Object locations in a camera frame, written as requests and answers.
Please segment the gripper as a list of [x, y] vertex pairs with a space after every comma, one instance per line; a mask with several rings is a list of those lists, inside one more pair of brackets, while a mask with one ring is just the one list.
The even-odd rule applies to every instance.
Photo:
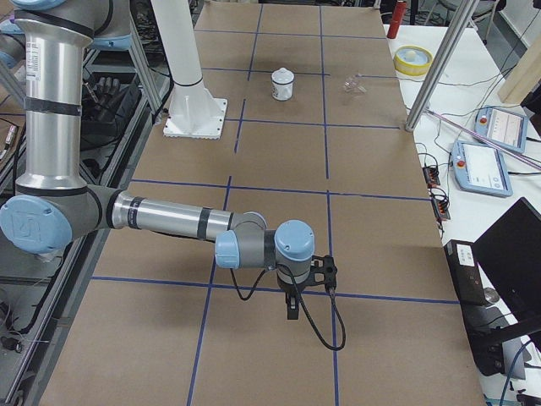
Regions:
[[287, 319], [288, 320], [297, 320], [298, 319], [298, 303], [300, 302], [300, 294], [306, 287], [305, 282], [296, 282], [287, 283], [282, 279], [277, 279], [278, 286], [286, 295], [286, 305], [287, 305]]

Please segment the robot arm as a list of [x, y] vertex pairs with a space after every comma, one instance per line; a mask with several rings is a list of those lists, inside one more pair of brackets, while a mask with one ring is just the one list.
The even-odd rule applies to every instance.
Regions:
[[287, 316], [305, 311], [314, 285], [314, 233], [299, 220], [270, 230], [256, 212], [232, 213], [135, 197], [88, 185], [79, 174], [83, 60], [86, 48], [132, 42], [126, 1], [18, 1], [25, 34], [26, 164], [1, 209], [4, 235], [18, 248], [52, 253], [102, 228], [133, 228], [215, 245], [218, 266], [273, 270]]

